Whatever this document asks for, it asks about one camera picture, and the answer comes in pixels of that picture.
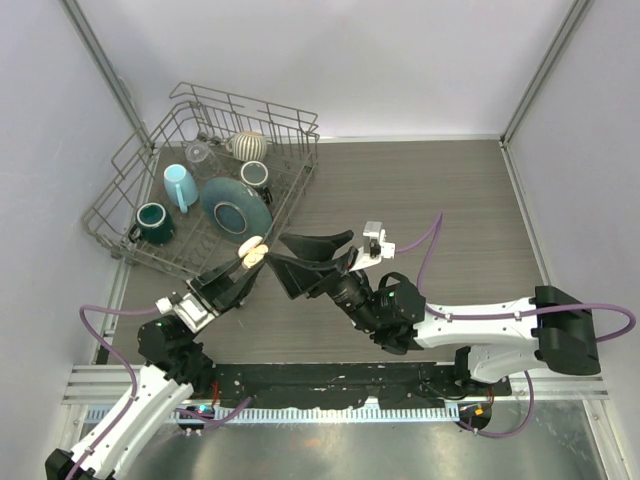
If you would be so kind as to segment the beige earbud charging case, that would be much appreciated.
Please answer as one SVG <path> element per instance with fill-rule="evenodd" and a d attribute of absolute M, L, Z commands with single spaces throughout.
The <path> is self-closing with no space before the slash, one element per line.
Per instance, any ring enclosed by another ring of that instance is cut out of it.
<path fill-rule="evenodd" d="M 269 247 L 264 243 L 264 238 L 253 236 L 240 245 L 237 254 L 242 266 L 249 270 L 258 265 L 268 252 Z"/>

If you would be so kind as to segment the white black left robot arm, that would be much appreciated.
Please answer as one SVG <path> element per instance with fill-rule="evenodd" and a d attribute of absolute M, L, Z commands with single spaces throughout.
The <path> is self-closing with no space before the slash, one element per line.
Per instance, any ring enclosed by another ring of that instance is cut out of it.
<path fill-rule="evenodd" d="M 70 450 L 54 450 L 45 462 L 49 479 L 121 479 L 149 440 L 186 399 L 205 397 L 215 367 L 197 335 L 241 306 L 264 264 L 236 258 L 186 282 L 148 309 L 152 321 L 138 332 L 145 363 L 124 366 L 130 387 L 100 423 Z"/>

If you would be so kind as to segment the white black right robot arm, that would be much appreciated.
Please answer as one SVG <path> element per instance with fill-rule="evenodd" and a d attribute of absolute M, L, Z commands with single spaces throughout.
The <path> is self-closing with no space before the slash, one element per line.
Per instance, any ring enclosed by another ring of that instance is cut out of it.
<path fill-rule="evenodd" d="M 288 255 L 264 260 L 287 295 L 327 295 L 382 350 L 404 355 L 454 345 L 451 380 L 465 395 L 521 371 L 543 368 L 564 375 L 600 373 L 589 308 L 565 292 L 539 286 L 532 297 L 485 305 L 430 303 L 405 275 L 389 272 L 376 288 L 366 268 L 395 255 L 380 223 L 368 223 L 363 245 L 337 253 L 352 231 L 332 236 L 284 234 Z"/>

